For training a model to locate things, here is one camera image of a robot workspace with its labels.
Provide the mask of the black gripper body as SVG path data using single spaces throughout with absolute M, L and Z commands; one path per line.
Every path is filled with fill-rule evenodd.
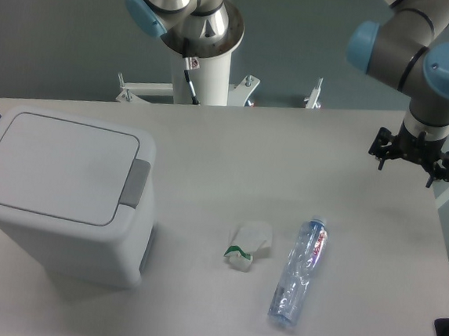
M 446 138 L 432 141 L 426 132 L 417 136 L 411 134 L 406 128 L 401 128 L 397 135 L 389 129 L 382 127 L 368 150 L 378 162 L 384 158 L 388 160 L 402 159 L 416 165 L 421 165 L 424 171 L 434 175 L 433 181 L 449 182 L 449 151 L 442 148 Z

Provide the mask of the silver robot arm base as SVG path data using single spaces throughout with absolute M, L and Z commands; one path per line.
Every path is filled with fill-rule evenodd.
M 215 58 L 242 43 L 244 21 L 229 0 L 125 0 L 139 29 L 182 57 Z

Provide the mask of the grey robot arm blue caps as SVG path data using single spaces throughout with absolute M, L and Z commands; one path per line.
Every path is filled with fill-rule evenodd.
M 385 23 L 365 21 L 346 47 L 347 62 L 409 97 L 398 133 L 380 128 L 368 153 L 379 164 L 420 165 L 428 184 L 449 182 L 449 42 L 432 43 L 449 26 L 449 0 L 384 0 Z

